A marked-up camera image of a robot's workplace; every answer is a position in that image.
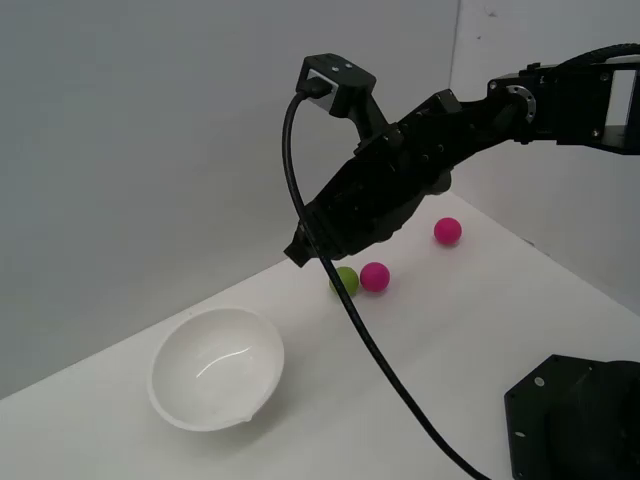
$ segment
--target bowl rim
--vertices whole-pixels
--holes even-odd
[[[156,362],[158,360],[158,356],[160,355],[160,352],[162,351],[166,343],[169,341],[169,339],[184,325],[186,325],[187,323],[189,323],[190,321],[196,318],[201,317],[202,315],[205,315],[211,312],[219,312],[222,310],[238,310],[238,311],[247,313],[252,317],[254,317],[259,323],[261,323],[262,326],[266,327],[270,337],[272,338],[272,340],[274,340],[273,343],[276,349],[278,350],[278,363],[276,364],[276,369],[271,379],[269,388],[267,388],[267,390],[262,395],[262,397],[255,403],[255,406],[246,415],[241,417],[235,417],[235,418],[228,419],[221,422],[202,424],[202,425],[184,422],[182,420],[175,418],[173,415],[167,412],[162,407],[162,405],[160,404],[156,396],[155,388],[153,386],[153,374],[156,370]],[[192,432],[213,432],[215,430],[222,430],[223,428],[228,428],[233,425],[237,425],[239,423],[250,421],[253,418],[253,416],[260,410],[260,408],[262,408],[262,406],[267,402],[269,397],[271,397],[271,395],[273,394],[273,391],[275,390],[276,386],[280,382],[280,377],[282,376],[283,369],[284,369],[284,345],[282,343],[282,337],[280,336],[280,332],[275,327],[275,325],[273,325],[273,323],[271,323],[264,315],[261,315],[245,307],[237,307],[232,305],[213,307],[213,308],[204,310],[202,312],[198,312],[197,314],[193,314],[190,317],[180,321],[174,328],[171,329],[171,331],[165,336],[162,342],[160,342],[160,345],[155,350],[155,353],[153,355],[153,360],[151,361],[151,368],[149,369],[149,372],[147,374],[147,382],[146,382],[147,394],[149,396],[149,401],[151,402],[151,405],[153,405],[153,408],[156,410],[156,412],[158,412],[158,414],[164,420],[169,422],[171,425],[181,428],[183,430],[189,430]]]

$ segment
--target white bowl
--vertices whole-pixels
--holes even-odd
[[[208,432],[248,422],[284,365],[276,328],[256,313],[210,310],[179,325],[158,349],[149,399],[167,422]]]

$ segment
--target black cable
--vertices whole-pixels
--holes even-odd
[[[293,171],[293,159],[291,157],[291,131],[293,129],[293,119],[295,117],[298,106],[305,99],[309,98],[309,96],[320,98],[328,93],[327,91],[324,94],[321,94],[317,90],[317,87],[318,85],[314,84],[313,89],[309,90],[310,93],[307,93],[305,91],[296,93],[296,95],[291,100],[289,107],[287,108],[287,113],[284,117],[284,125],[282,127],[282,160],[284,162],[284,174],[287,179],[287,187],[289,188],[289,193],[291,194],[291,199],[293,200],[293,205],[296,209],[296,212],[298,213],[298,217],[300,218],[302,228],[304,228],[304,232],[307,236],[307,239],[309,240],[309,243],[311,244],[311,247],[318,255],[320,263],[322,263],[322,266],[326,270],[327,275],[329,276],[331,283],[335,287],[338,297],[340,297],[340,301],[347,311],[347,314],[349,315],[353,326],[360,335],[360,338],[369,350],[369,353],[371,354],[373,359],[380,367],[380,370],[382,370],[384,376],[387,377],[387,380],[389,380],[389,383],[391,383],[394,390],[398,393],[400,398],[402,398],[402,401],[407,405],[407,407],[409,407],[409,410],[411,410],[411,413],[413,413],[416,420],[420,423],[420,425],[422,425],[422,428],[424,428],[429,437],[431,437],[431,439],[445,453],[445,455],[447,455],[456,465],[464,470],[471,478],[475,480],[489,480],[488,477],[478,472],[464,458],[462,458],[431,424],[427,416],[423,413],[409,391],[405,388],[398,376],[395,374],[395,372],[391,368],[391,365],[389,365],[389,362],[387,362],[386,358],[384,358],[384,355],[382,355],[382,352],[376,345],[376,342],[373,340],[371,334],[369,334],[369,331],[367,330],[367,327],[360,318],[360,314],[358,313],[358,310],[356,310],[356,307],[353,304],[349,293],[342,284],[340,276],[331,263],[331,260],[326,257],[321,251],[320,243],[317,241],[314,229],[311,226],[312,220],[307,217],[307,214],[304,210],[304,201],[300,196],[298,182],[296,181],[296,176]]]
[[[622,43],[583,53],[553,67],[545,75],[545,81],[555,80],[558,76],[576,67],[604,63],[611,58],[625,57],[627,55],[640,55],[640,44]]]

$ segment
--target cable connector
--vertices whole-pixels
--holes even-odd
[[[300,82],[296,90],[303,93],[306,98],[317,100],[329,95],[333,90],[333,86],[320,77],[312,77]]]

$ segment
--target green ball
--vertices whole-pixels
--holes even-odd
[[[358,287],[360,286],[360,280],[358,279],[358,274],[351,267],[338,267],[336,268],[336,270],[338,271],[338,275],[340,275],[340,280],[342,280],[342,284],[347,289],[347,292],[349,292],[349,295],[353,297],[358,291]],[[331,281],[329,281],[329,286],[331,287],[331,290],[333,291],[333,293],[336,293],[336,289],[333,286],[333,283],[331,283]]]

